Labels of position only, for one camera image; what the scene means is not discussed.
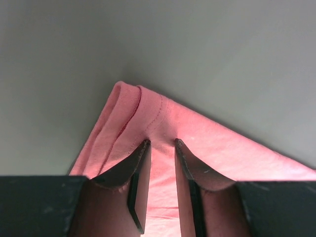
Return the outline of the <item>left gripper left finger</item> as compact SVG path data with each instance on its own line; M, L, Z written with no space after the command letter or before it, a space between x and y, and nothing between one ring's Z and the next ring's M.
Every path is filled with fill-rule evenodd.
M139 237L145 232L151 143L106 172L86 176L2 176L3 237Z

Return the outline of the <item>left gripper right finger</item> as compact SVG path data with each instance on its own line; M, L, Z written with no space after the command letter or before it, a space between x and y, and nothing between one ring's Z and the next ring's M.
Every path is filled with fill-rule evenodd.
M183 237L313 237L315 181L234 181L175 140Z

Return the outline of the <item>pink t shirt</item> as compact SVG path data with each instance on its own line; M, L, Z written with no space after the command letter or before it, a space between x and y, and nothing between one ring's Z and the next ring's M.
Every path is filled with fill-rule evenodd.
M315 180L316 172L142 86L117 82L72 175L93 178L130 155L143 140L152 145L145 236L178 237L175 139L203 162L238 181Z

